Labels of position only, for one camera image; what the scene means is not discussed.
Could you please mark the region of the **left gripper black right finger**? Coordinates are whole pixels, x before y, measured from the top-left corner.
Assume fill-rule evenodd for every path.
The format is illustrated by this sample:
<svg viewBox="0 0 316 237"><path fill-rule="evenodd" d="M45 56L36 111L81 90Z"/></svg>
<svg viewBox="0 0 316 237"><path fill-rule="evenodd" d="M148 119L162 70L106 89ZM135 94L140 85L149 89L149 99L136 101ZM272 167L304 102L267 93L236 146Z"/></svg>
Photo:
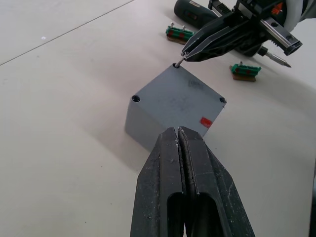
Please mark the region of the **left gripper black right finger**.
<svg viewBox="0 0 316 237"><path fill-rule="evenodd" d="M255 235L230 173L199 133L178 129L187 194L189 237Z"/></svg>

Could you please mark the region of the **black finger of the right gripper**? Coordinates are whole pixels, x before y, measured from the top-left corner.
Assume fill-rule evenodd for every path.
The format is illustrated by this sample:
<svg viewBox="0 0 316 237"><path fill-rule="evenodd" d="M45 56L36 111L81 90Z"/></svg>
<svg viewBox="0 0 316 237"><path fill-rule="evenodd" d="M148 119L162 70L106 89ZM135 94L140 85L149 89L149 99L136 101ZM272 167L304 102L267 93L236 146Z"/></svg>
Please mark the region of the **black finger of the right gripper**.
<svg viewBox="0 0 316 237"><path fill-rule="evenodd" d="M234 27L205 25L184 46L184 60L202 62L222 56L236 48L258 43L262 31L248 24Z"/></svg>
<svg viewBox="0 0 316 237"><path fill-rule="evenodd" d="M237 48L234 35L237 26L237 14L229 13L219 17L196 32L181 50L182 54L214 54L229 52Z"/></svg>

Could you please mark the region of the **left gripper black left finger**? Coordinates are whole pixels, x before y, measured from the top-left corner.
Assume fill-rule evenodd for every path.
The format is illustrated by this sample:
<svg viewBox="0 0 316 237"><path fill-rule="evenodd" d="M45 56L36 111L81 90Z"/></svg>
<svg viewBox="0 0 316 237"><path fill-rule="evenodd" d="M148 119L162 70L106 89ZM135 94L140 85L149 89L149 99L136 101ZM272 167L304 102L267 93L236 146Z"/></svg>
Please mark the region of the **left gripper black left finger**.
<svg viewBox="0 0 316 237"><path fill-rule="evenodd" d="M176 131L161 133L137 178L130 236L181 237L184 191Z"/></svg>

